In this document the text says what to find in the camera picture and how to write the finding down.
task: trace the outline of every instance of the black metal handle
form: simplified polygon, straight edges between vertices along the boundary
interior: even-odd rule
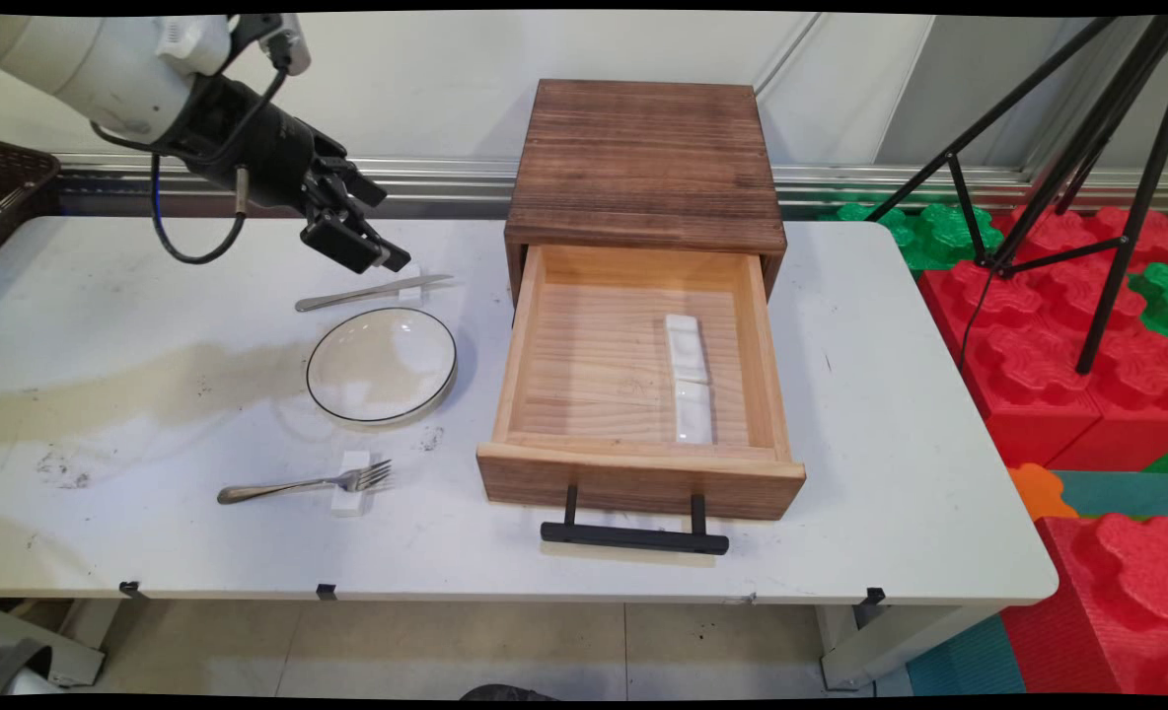
[[[665,552],[696,552],[698,555],[724,555],[729,551],[729,538],[723,535],[707,535],[707,499],[702,494],[689,499],[693,531],[646,529],[609,529],[606,525],[576,525],[575,500],[579,489],[566,489],[566,516],[561,523],[540,523],[540,540],[547,542],[571,542],[575,544],[598,544],[602,548],[660,549]]]

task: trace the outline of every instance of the black rim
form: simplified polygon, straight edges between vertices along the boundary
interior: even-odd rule
[[[343,415],[334,412],[334,410],[327,408],[326,404],[321,404],[321,401],[317,398],[317,392],[313,391],[313,378],[311,377],[313,373],[313,359],[317,359],[317,351],[321,349],[321,343],[326,342],[327,337],[331,337],[331,335],[333,335],[333,333],[336,332],[336,329],[345,327],[346,323],[352,322],[352,320],[363,318],[363,315],[368,314],[376,314],[380,311],[411,311],[413,312],[413,314],[426,315],[427,319],[434,320],[436,323],[439,323],[439,327],[444,328],[444,333],[447,333],[447,341],[453,343],[453,368],[449,370],[447,377],[444,377],[444,383],[442,383],[438,390],[432,392],[431,396],[427,396],[426,401],[422,402],[422,404],[416,405],[416,408],[413,409],[409,409],[408,412],[401,412],[399,415],[395,415],[394,417],[383,417],[381,419],[354,419],[352,417],[345,417]],[[457,377],[457,339],[453,337],[453,332],[450,332],[450,329],[445,327],[444,320],[436,319],[434,315],[427,314],[426,311],[420,311],[417,308],[406,308],[404,306],[389,306],[387,308],[375,308],[373,311],[366,311],[362,314],[352,315],[350,319],[343,320],[343,322],[340,322],[339,325],[336,325],[336,327],[332,327],[331,329],[328,329],[328,332],[326,332],[326,335],[322,335],[321,339],[317,341],[317,346],[313,347],[313,354],[308,355],[308,368],[304,370],[304,385],[308,387],[308,396],[313,398],[313,402],[317,403],[318,408],[326,410],[328,415],[343,419],[343,422],[355,422],[359,424],[376,424],[378,422],[394,422],[394,419],[403,419],[404,417],[412,415],[417,410],[425,408],[425,405],[431,404],[431,402],[433,402],[436,397],[439,396],[440,391],[447,390],[449,383],[452,383],[454,377]]]

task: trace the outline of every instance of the knife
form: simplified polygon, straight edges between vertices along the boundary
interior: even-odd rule
[[[317,298],[305,298],[305,300],[296,302],[296,311],[303,314],[304,311],[313,311],[315,308],[324,308],[326,306],[334,306],[336,302],[357,301],[360,298],[366,298],[369,295],[377,295],[380,293],[389,293],[391,291],[399,291],[399,288],[412,288],[415,286],[426,286],[427,283],[438,283],[438,280],[453,278],[452,274],[430,274],[423,277],[413,277],[408,279],[394,280],[394,283],[385,283],[382,286],[376,286],[373,288],[361,288],[360,291],[349,291],[346,293],[335,293],[333,295],[318,295]]]

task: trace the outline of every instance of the brown basket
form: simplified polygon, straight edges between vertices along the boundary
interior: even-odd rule
[[[0,214],[0,249],[23,222],[57,214],[54,175],[60,167],[57,158],[48,153],[0,141],[0,202],[22,189]]]

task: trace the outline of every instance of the fork tines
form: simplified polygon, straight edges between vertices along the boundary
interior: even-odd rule
[[[385,480],[387,476],[390,476],[390,459],[366,468],[366,472],[361,473],[357,481],[355,481],[355,490],[367,489],[369,486]]]

